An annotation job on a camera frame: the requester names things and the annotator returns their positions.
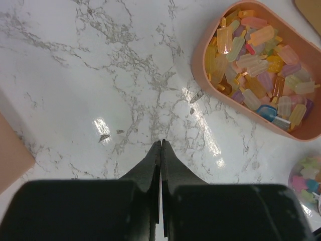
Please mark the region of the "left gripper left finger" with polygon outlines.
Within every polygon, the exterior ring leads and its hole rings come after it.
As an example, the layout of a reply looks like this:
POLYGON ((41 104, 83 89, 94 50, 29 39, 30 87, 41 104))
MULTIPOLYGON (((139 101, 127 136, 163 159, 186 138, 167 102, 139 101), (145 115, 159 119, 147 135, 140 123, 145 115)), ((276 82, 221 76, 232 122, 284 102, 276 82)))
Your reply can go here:
POLYGON ((161 142, 117 180, 35 180, 14 195, 1 240, 154 240, 161 142))

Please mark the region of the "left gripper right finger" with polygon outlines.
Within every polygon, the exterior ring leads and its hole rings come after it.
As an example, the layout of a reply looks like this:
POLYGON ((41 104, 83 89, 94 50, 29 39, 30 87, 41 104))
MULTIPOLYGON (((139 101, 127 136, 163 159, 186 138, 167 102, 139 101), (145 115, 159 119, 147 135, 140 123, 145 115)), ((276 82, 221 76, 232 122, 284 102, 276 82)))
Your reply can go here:
POLYGON ((279 184, 209 184, 160 151, 164 235, 168 240, 314 240, 292 190, 279 184))

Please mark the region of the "peach tray of gummy candies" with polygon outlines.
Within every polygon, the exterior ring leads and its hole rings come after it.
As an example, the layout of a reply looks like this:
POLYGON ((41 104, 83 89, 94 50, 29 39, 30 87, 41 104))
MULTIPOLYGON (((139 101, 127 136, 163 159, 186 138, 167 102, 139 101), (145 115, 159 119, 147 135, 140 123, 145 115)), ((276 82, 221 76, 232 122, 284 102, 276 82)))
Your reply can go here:
POLYGON ((233 101, 227 96, 221 94, 217 91, 207 78, 205 67, 204 67, 204 57, 207 45, 209 44, 214 32, 219 26, 219 21, 225 14, 229 14, 237 8, 241 9, 251 9, 253 8, 259 14, 267 17, 271 20, 271 23, 275 25, 278 29, 284 31, 282 38, 293 45, 294 51, 299 55, 303 66, 311 71, 312 79, 320 84, 320 48, 318 48, 314 43, 310 42, 306 37, 300 34, 293 25, 286 22, 279 15, 277 15, 273 10, 268 8, 263 3, 259 1, 238 1, 229 7, 227 7, 219 17, 212 20, 212 22, 207 26, 204 31, 203 36, 200 38, 196 48, 193 52, 191 69, 192 74, 200 86, 200 88, 208 93, 209 95, 219 99, 223 103, 229 105, 236 111, 247 116, 249 119, 255 121, 256 123, 264 126, 270 131, 297 140, 297 141, 312 141, 320 137, 320 89, 316 91, 315 94, 311 96, 314 101, 314 108, 308 118, 303 122, 302 126, 291 133, 283 131, 274 124, 260 117, 256 113, 250 111, 241 104, 233 101))

